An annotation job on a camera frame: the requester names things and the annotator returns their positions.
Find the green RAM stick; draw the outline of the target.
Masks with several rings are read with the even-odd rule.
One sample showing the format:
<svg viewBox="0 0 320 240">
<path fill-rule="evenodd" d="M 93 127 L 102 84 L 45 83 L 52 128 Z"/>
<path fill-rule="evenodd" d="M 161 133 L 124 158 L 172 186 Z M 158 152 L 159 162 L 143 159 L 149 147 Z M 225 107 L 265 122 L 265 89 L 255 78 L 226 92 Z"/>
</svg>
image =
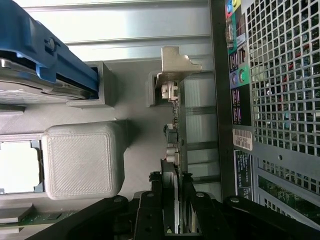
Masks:
<svg viewBox="0 0 320 240">
<path fill-rule="evenodd" d="M 78 210 L 39 210 L 31 202 L 0 205 L 0 228 L 55 224 Z"/>
</svg>

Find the grey 3D printed parts rack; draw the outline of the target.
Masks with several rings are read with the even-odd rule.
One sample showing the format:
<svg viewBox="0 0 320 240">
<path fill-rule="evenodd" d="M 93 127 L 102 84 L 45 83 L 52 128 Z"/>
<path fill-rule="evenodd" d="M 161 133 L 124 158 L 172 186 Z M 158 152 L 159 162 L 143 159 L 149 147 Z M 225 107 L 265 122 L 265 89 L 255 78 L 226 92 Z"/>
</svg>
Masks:
<svg viewBox="0 0 320 240">
<path fill-rule="evenodd" d="M 154 59 L 92 61 L 99 74 L 97 99 L 60 103 L 0 104 L 0 144 L 31 142 L 40 183 L 33 192 L 0 194 L 0 205 L 33 203 L 40 211 L 78 210 L 101 199 L 131 199 L 148 190 L 161 169 L 164 126 L 173 107 L 155 88 L 161 62 Z M 214 73 L 184 81 L 187 149 L 217 143 Z"/>
</svg>

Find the hard disk in blue carrier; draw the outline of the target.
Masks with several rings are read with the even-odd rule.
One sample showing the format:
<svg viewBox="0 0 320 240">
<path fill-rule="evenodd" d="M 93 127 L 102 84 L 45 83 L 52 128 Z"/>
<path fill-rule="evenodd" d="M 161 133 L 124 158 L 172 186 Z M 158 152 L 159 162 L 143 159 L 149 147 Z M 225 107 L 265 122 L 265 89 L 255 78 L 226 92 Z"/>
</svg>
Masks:
<svg viewBox="0 0 320 240">
<path fill-rule="evenodd" d="M 0 104 L 99 97 L 99 75 L 13 0 L 0 0 Z"/>
</svg>

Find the barcode sticker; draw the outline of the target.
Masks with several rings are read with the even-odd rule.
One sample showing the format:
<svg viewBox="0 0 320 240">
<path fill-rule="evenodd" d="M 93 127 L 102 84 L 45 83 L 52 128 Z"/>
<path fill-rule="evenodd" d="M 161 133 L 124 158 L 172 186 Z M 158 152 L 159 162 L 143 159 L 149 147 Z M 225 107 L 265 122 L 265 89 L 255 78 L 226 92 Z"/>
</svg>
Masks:
<svg viewBox="0 0 320 240">
<path fill-rule="evenodd" d="M 242 149 L 253 150 L 253 136 L 249 130 L 233 129 L 232 130 L 233 145 Z"/>
</svg>

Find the silver CPU chip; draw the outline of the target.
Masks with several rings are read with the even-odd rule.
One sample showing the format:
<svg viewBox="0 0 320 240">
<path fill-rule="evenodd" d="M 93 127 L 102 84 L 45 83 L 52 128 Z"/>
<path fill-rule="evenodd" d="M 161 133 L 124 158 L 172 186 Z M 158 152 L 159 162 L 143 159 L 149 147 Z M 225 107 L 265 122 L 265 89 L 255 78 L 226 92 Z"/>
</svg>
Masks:
<svg viewBox="0 0 320 240">
<path fill-rule="evenodd" d="M 0 195 L 31 193 L 40 182 L 38 151 L 31 142 L 0 143 Z"/>
</svg>

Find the grey metal PC case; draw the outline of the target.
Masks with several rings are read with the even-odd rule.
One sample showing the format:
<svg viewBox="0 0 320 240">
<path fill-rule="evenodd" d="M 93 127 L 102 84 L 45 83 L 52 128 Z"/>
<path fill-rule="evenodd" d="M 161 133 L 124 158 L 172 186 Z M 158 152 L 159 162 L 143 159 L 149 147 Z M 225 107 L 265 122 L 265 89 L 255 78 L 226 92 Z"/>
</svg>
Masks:
<svg viewBox="0 0 320 240">
<path fill-rule="evenodd" d="M 320 231 L 320 0 L 208 3 L 222 196 L 236 195 L 240 150 L 252 201 Z M 233 129 L 251 132 L 251 151 Z"/>
</svg>

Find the dark printed label sticker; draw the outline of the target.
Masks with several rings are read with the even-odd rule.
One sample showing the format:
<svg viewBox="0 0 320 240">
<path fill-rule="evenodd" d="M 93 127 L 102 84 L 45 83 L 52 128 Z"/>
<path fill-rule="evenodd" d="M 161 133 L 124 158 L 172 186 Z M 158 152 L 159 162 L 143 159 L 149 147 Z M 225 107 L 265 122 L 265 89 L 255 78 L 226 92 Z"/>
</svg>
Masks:
<svg viewBox="0 0 320 240">
<path fill-rule="evenodd" d="M 251 155 L 240 150 L 234 150 L 234 169 L 236 195 L 253 200 Z"/>
</svg>

